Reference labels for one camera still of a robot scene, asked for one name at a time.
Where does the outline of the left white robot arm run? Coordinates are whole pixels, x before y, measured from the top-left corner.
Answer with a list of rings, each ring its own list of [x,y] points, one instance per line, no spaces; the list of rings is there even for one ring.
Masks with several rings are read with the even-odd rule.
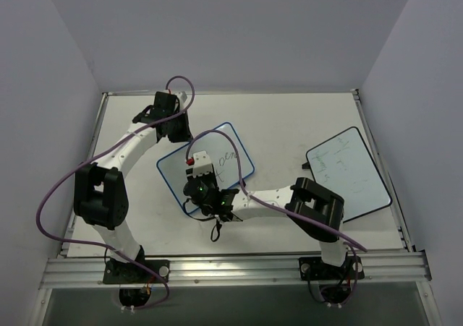
[[[121,262],[120,274],[129,282],[145,276],[138,259],[142,247],[126,222],[129,198],[124,182],[138,160],[164,137],[172,143],[190,142],[187,94],[163,90],[139,112],[121,137],[122,144],[75,173],[73,210],[111,247],[111,258]]]

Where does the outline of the blue framed whiteboard with writing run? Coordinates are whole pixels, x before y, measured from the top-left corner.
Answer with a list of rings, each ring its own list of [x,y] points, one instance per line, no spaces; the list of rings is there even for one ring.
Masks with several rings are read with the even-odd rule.
[[[231,123],[226,121],[215,129],[224,132],[226,135],[208,134],[200,138],[193,144],[190,154],[206,151],[213,162],[218,186],[222,189],[236,188],[239,183],[237,159],[240,159],[244,179],[255,172],[254,163]],[[172,153],[162,157],[156,163],[158,171],[173,194],[178,206],[182,206],[187,199],[183,194],[183,188],[187,182],[187,164],[185,160],[187,148],[188,145],[184,144]]]

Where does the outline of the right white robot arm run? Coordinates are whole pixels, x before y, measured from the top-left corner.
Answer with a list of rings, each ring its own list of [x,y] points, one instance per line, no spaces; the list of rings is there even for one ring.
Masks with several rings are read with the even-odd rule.
[[[183,189],[187,201],[199,207],[206,220],[218,226],[253,218],[286,216],[319,242],[321,268],[329,277],[347,269],[347,240],[341,236],[344,200],[311,179],[265,191],[220,189],[209,176],[189,177]]]

